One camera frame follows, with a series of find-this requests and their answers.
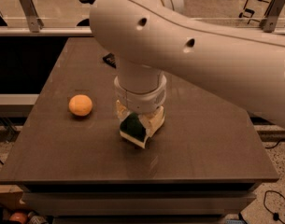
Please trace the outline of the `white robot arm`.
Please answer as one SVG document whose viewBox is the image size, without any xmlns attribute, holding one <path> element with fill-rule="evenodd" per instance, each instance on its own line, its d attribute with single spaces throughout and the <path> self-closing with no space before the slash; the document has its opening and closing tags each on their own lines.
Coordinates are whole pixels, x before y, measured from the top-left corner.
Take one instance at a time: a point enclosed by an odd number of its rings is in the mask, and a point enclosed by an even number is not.
<svg viewBox="0 0 285 224">
<path fill-rule="evenodd" d="M 164 102 L 162 72 L 285 129 L 285 35 L 196 21 L 183 0 L 96 0 L 90 26 L 117 61 L 120 102 L 149 113 Z"/>
</svg>

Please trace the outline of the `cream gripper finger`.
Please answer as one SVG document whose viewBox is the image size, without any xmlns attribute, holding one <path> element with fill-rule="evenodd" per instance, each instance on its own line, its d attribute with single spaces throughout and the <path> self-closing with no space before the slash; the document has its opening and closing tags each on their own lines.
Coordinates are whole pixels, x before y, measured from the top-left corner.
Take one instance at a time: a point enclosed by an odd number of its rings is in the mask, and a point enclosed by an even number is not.
<svg viewBox="0 0 285 224">
<path fill-rule="evenodd" d="M 120 121 L 124 121 L 129 115 L 129 109 L 124 106 L 119 100 L 116 101 L 117 117 Z"/>
<path fill-rule="evenodd" d="M 164 124 L 164 108 L 160 106 L 154 112 L 140 114 L 138 118 L 146 129 L 146 135 L 152 137 Z"/>
</svg>

